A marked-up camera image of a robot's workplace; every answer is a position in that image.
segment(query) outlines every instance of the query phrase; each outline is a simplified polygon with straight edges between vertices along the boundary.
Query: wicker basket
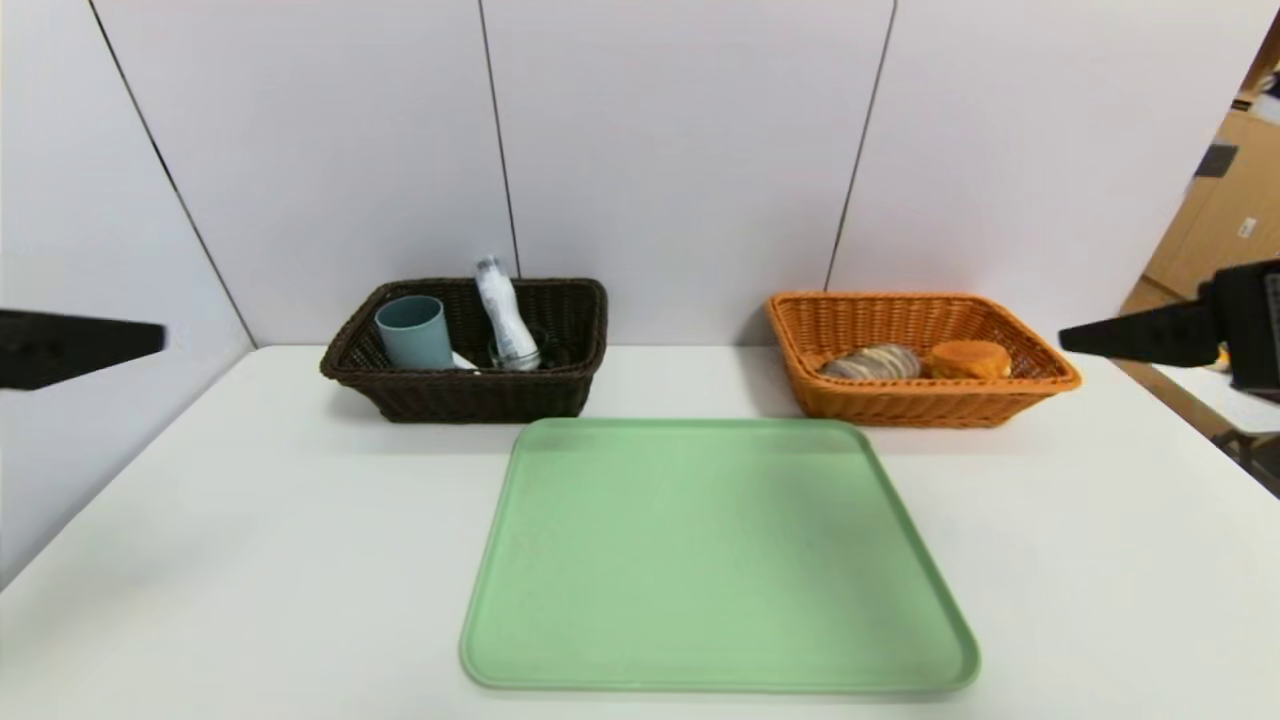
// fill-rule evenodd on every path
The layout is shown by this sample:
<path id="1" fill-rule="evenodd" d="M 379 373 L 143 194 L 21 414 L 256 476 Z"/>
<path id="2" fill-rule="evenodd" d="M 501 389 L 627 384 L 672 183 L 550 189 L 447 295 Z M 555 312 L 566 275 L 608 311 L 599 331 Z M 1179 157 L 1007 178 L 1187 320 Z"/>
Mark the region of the wicker basket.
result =
<path id="1" fill-rule="evenodd" d="M 494 369 L 489 360 L 493 325 L 475 281 L 442 278 L 394 282 L 374 291 L 338 331 L 320 372 L 364 393 L 393 423 L 531 423 L 576 416 L 604 360 L 604 287 L 591 279 L 513 279 L 512 284 L 521 316 L 547 334 L 547 369 Z M 374 313 L 406 295 L 430 295 L 444 302 L 449 342 L 454 352 L 480 366 L 479 374 L 390 366 Z"/>
<path id="2" fill-rule="evenodd" d="M 768 304 L 791 388 L 804 411 L 859 425 L 991 428 L 1080 374 L 1009 310 L 972 295 L 786 292 Z M 849 380 L 818 373 L 859 347 L 896 342 L 925 357 L 948 340 L 986 340 L 1009 350 L 1004 380 Z"/>

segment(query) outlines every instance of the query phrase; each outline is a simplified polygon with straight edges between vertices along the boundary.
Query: table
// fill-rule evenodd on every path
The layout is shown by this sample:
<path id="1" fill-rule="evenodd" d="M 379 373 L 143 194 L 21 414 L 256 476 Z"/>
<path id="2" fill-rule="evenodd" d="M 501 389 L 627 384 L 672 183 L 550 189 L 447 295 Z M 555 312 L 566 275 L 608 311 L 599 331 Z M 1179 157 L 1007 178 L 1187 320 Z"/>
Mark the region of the table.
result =
<path id="1" fill-rule="evenodd" d="M 983 670 L 841 698 L 475 685 L 520 428 L 392 425 L 320 355 L 246 357 L 0 593 L 0 717 L 1280 717 L 1280 502 L 1106 360 L 1004 428 L 868 430 Z M 585 414 L 799 411 L 776 350 L 611 347 Z"/>
<path id="2" fill-rule="evenodd" d="M 1234 442 L 1240 448 L 1240 465 L 1252 473 L 1254 441 L 1280 433 L 1280 404 L 1233 388 L 1229 373 L 1207 368 L 1152 368 L 1231 425 L 1231 430 L 1215 437 L 1213 442 L 1219 447 Z"/>

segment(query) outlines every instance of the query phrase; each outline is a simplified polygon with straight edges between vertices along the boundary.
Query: white spray bottle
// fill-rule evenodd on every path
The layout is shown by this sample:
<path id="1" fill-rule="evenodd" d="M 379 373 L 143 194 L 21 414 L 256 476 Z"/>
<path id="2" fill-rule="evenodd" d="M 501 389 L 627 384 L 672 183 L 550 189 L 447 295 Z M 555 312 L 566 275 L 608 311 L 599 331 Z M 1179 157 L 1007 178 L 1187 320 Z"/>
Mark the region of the white spray bottle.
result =
<path id="1" fill-rule="evenodd" d="M 480 300 L 493 323 L 494 345 L 498 346 L 499 365 L 506 370 L 536 370 L 541 364 L 538 343 L 525 327 L 516 305 L 516 288 L 502 272 L 498 259 L 486 255 L 476 263 L 476 286 Z"/>

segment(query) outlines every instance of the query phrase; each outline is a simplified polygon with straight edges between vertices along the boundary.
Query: plastic tray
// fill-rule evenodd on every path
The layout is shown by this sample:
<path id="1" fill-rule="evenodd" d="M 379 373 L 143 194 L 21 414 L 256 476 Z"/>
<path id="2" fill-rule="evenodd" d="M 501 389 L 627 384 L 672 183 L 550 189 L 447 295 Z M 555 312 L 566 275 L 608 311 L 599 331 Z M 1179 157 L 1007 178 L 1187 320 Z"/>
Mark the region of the plastic tray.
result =
<path id="1" fill-rule="evenodd" d="M 462 634 L 493 688 L 948 691 L 978 647 L 865 437 L 835 420 L 541 420 Z"/>

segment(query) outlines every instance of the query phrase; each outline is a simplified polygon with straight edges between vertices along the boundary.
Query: pastry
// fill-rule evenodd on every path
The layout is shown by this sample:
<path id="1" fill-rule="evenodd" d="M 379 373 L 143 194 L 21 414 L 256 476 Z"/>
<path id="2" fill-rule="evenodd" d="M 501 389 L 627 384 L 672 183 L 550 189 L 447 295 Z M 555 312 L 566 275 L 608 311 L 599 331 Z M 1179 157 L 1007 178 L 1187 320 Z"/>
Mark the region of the pastry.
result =
<path id="1" fill-rule="evenodd" d="M 920 377 L 920 359 L 902 345 L 873 345 L 827 363 L 822 374 L 846 380 L 904 380 Z"/>
<path id="2" fill-rule="evenodd" d="M 1014 360 L 1007 350 L 980 340 L 934 345 L 927 363 L 934 378 L 951 380 L 998 380 L 1007 378 L 1014 370 Z"/>

